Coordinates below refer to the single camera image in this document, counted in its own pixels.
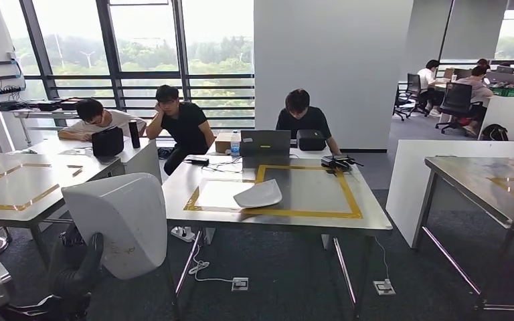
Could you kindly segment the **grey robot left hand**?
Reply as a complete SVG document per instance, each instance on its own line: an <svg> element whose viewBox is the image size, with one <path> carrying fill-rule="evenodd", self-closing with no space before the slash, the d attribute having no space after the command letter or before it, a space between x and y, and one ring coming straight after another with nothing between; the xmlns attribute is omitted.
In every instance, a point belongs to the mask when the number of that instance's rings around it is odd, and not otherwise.
<svg viewBox="0 0 514 321"><path fill-rule="evenodd" d="M70 224L52 247L48 268L52 294L79 298L91 292L100 280L103 252L103 234L95 233L86 241L75 224Z"/></svg>

